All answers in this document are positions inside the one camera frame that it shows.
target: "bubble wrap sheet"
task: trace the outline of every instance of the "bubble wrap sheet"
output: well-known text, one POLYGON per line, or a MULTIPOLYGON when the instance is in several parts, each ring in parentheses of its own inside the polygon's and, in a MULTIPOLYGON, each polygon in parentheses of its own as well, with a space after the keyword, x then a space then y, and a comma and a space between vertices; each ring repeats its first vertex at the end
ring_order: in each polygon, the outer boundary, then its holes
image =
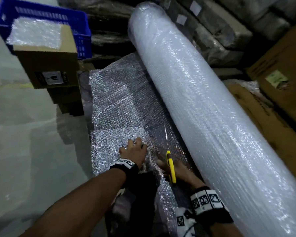
POLYGON ((146 169, 153 170, 160 180, 156 205, 163 210, 161 216, 165 216, 164 224, 171 236, 176 236, 175 207, 191 206, 189 196, 179 188, 173 192, 156 165, 155 152, 165 153, 164 126, 171 152, 188 167, 189 156, 140 58, 132 53, 103 70, 91 71, 90 86, 94 109, 91 132, 94 174, 106 171, 120 157, 118 149, 126 147, 128 139, 140 136, 148 144, 146 169))
POLYGON ((19 17, 14 20, 6 43, 59 49, 62 44, 61 28, 60 24, 52 21, 19 17))
POLYGON ((244 236, 296 236, 296 180, 162 8, 137 6, 129 36, 205 182, 244 236))

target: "yellow utility knife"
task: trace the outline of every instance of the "yellow utility knife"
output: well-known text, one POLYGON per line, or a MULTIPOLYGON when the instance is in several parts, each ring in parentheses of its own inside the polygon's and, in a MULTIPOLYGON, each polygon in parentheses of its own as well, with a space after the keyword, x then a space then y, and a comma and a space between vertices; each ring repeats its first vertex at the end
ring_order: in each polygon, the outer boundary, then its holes
POLYGON ((167 129, 166 129, 165 125, 164 125, 164 130, 166 132, 166 141, 167 141, 167 163, 168 163, 168 166, 170 167, 169 179, 170 179, 171 184, 176 184, 176 177, 175 177, 173 159, 171 158, 171 152, 169 151, 168 135, 167 135, 167 129))

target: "black wristband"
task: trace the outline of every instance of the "black wristband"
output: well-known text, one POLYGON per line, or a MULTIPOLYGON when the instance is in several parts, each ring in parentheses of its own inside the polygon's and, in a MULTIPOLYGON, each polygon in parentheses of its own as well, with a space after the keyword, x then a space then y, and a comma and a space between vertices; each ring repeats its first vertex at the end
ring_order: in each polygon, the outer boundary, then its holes
POLYGON ((196 189, 191 196, 192 205, 195 211, 196 220, 205 229, 209 229, 214 223, 233 223, 228 209, 218 197, 215 190, 207 186, 196 189))
POLYGON ((118 168, 125 172, 126 181, 122 185, 122 188, 126 188, 129 185, 130 180, 136 177, 139 172, 137 164, 135 164, 130 159, 119 159, 118 161, 111 164, 110 169, 112 168, 118 168))

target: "gray floor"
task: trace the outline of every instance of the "gray floor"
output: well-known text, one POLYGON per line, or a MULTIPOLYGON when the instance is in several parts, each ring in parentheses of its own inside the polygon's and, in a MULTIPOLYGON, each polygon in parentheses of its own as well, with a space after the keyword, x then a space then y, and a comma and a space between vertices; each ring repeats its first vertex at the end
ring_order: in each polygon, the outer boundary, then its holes
POLYGON ((18 236, 91 177, 84 117, 61 114, 45 89, 30 86, 0 38, 0 236, 18 236))

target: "blue plastic crate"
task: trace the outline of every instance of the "blue plastic crate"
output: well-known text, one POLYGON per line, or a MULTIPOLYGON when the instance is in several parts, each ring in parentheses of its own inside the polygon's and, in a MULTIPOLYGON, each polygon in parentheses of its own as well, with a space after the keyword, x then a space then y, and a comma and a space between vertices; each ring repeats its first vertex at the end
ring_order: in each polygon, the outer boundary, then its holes
MULTIPOLYGON (((4 41, 11 33, 14 19, 19 17, 45 19, 69 25, 74 35, 78 58, 92 57, 91 31, 88 26, 87 15, 84 12, 29 1, 0 0, 0 36, 4 41)), ((7 47, 14 55, 13 47, 8 44, 7 47)))

